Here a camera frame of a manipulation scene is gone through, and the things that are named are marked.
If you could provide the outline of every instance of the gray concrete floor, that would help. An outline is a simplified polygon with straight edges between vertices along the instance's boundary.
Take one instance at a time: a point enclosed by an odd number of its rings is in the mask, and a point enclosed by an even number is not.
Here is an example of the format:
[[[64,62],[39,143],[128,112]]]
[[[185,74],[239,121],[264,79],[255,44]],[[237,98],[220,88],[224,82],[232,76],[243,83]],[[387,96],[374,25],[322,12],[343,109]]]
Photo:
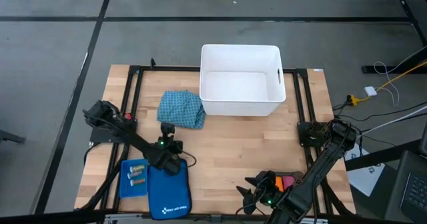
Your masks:
[[[103,0],[0,0],[0,15],[97,16]],[[427,33],[424,0],[408,0]],[[107,16],[404,16],[398,0],[111,0]],[[25,145],[0,146],[0,216],[31,212],[41,177],[77,79],[94,23],[0,23],[0,129],[26,135]],[[394,65],[421,47],[409,25],[355,23],[169,22],[104,23],[47,212],[73,209],[83,154],[91,129],[82,109],[101,98],[111,64],[199,65],[206,43],[277,45],[284,67],[323,68],[333,104],[363,87],[379,86],[385,76],[363,75],[360,66]],[[363,118],[425,101],[427,81],[408,75],[396,82],[401,101],[381,93],[343,114]],[[354,122],[361,129],[399,115]],[[371,134],[395,144],[421,136],[425,118],[391,125]],[[377,151],[387,144],[365,140]],[[369,211],[357,206],[358,212]]]

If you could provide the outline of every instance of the bin handle hole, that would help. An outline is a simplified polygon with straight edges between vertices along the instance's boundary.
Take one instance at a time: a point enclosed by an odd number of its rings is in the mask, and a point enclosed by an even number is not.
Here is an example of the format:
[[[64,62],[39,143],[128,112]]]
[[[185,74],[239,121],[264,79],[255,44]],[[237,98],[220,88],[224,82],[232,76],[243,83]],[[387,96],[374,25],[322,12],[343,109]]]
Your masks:
[[[278,79],[279,79],[279,85],[280,85],[280,71],[278,69]]]

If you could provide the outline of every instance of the white connector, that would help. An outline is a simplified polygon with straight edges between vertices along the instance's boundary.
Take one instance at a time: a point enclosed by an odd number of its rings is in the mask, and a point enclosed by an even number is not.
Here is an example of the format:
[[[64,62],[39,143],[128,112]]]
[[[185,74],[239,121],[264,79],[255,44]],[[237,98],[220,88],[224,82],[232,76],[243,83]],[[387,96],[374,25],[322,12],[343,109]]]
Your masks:
[[[376,96],[376,91],[375,91],[375,88],[373,86],[365,87],[364,90],[365,90],[367,96],[369,96],[369,97]]]

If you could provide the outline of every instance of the blue first aid kit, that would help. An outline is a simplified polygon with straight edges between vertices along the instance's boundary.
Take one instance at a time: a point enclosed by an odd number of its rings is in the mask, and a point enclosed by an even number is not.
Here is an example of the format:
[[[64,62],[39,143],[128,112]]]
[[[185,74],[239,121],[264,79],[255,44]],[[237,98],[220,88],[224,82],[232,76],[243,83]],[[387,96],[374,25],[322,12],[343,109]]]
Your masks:
[[[191,211],[191,193],[188,184],[187,161],[181,159],[181,171],[169,175],[164,170],[149,166],[148,205],[155,220],[178,219]]]

